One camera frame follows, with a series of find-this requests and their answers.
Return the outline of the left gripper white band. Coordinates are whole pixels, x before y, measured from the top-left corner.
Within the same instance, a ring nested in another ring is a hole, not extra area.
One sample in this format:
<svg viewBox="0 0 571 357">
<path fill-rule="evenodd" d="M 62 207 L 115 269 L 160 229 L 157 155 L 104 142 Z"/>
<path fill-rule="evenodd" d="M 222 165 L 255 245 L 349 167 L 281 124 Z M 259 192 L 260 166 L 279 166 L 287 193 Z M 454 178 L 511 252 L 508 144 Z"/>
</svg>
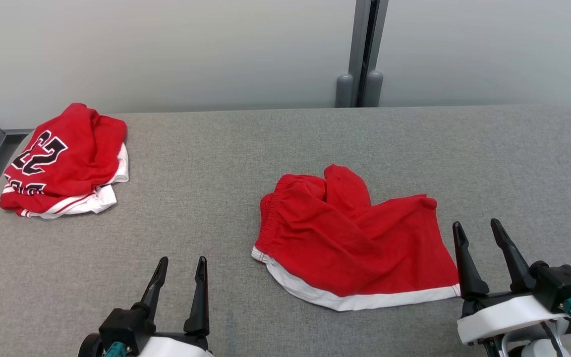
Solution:
<svg viewBox="0 0 571 357">
<path fill-rule="evenodd" d="M 165 285 L 169 265 L 162 257 L 140 300 L 147 319 L 154 321 L 161 288 Z M 189 317 L 184 321 L 184 334 L 154 333 L 137 357 L 215 357 L 209 350 L 208 261 L 199 257 L 194 276 L 195 290 Z"/>
</svg>

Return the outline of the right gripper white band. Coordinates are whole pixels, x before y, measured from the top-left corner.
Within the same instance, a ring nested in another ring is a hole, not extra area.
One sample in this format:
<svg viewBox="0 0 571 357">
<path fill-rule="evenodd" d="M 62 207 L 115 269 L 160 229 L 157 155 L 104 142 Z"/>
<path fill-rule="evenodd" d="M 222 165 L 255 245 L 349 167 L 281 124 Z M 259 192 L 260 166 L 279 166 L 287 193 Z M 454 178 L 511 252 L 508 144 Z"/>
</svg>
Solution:
<svg viewBox="0 0 571 357">
<path fill-rule="evenodd" d="M 511 278 L 510 290 L 527 292 L 536 285 L 529 265 L 498 219 L 491 219 L 490 226 L 496 244 L 501 249 Z M 462 314 L 457 321 L 457 333 L 463 344 L 479 343 L 485 339 L 514 333 L 511 341 L 544 338 L 545 332 L 536 325 L 548 323 L 548 327 L 562 338 L 568 332 L 567 315 L 552 313 L 533 295 L 510 297 L 507 301 L 480 308 L 490 292 L 482 280 L 469 252 L 469 242 L 459 221 L 453 223 L 454 251 L 456 254 L 460 296 L 464 298 Z"/>
</svg>

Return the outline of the red shorts white hem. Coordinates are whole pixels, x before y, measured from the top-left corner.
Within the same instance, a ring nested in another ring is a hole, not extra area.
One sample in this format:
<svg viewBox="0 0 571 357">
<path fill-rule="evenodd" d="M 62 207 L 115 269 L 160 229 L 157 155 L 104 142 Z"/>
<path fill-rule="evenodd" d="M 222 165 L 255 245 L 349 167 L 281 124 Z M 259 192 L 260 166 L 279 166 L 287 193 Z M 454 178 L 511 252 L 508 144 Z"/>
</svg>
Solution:
<svg viewBox="0 0 571 357">
<path fill-rule="evenodd" d="M 282 176 L 260 201 L 252 258 L 283 289 L 337 311 L 458 298 L 456 265 L 426 194 L 373 205 L 349 168 Z"/>
</svg>

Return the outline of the red basketball jersey white sleeves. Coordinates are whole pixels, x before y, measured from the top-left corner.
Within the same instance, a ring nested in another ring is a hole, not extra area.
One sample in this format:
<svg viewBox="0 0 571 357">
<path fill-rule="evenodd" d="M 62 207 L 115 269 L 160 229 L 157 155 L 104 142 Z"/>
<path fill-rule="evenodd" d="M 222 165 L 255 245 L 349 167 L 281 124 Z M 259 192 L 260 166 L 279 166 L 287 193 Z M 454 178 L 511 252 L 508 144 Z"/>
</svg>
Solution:
<svg viewBox="0 0 571 357">
<path fill-rule="evenodd" d="M 129 181 L 126 136 L 122 120 L 71 104 L 39 125 L 4 170 L 0 208 L 42 219 L 111 208 L 113 185 Z"/>
</svg>

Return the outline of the grey fabric upholstered platform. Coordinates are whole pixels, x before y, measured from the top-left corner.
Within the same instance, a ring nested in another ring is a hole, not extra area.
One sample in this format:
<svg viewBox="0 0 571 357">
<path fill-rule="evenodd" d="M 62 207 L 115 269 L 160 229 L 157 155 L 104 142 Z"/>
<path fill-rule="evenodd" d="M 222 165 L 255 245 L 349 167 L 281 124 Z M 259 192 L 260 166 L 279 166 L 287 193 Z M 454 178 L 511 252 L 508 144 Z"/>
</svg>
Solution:
<svg viewBox="0 0 571 357">
<path fill-rule="evenodd" d="M 0 357 L 77 357 L 170 260 L 156 325 L 180 332 L 208 259 L 217 357 L 485 357 L 458 340 L 459 298 L 335 312 L 288 294 L 251 258 L 260 199 L 330 164 L 377 204 L 426 193 L 444 244 L 462 223 L 492 291 L 510 277 L 490 219 L 525 259 L 571 265 L 571 108 L 464 106 L 120 115 L 130 180 L 106 212 L 42 221 L 0 208 Z M 5 185 L 0 180 L 0 193 Z"/>
</svg>

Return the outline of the grey cylindrical post bumper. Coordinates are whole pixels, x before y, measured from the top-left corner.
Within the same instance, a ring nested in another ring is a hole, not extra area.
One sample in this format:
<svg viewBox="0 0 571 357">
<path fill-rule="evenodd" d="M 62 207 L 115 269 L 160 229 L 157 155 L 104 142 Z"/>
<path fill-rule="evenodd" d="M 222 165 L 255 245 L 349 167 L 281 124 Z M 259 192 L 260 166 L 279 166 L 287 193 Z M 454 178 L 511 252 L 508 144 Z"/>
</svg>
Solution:
<svg viewBox="0 0 571 357">
<path fill-rule="evenodd" d="M 342 74 L 336 79 L 335 108 L 351 108 L 353 76 Z"/>
<path fill-rule="evenodd" d="M 367 74 L 362 94 L 363 108 L 378 108 L 383 80 L 382 72 L 371 71 Z"/>
</svg>

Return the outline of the grey vertical wall post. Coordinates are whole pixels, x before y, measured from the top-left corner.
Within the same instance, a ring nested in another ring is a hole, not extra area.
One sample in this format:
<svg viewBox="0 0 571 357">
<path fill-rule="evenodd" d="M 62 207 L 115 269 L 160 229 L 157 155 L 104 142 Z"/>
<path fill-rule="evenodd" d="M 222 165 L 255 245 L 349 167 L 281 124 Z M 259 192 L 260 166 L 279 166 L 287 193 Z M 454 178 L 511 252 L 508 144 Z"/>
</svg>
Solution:
<svg viewBox="0 0 571 357">
<path fill-rule="evenodd" d="M 376 69 L 389 0 L 356 0 L 347 74 L 353 76 L 352 106 L 362 108 L 365 79 Z"/>
</svg>

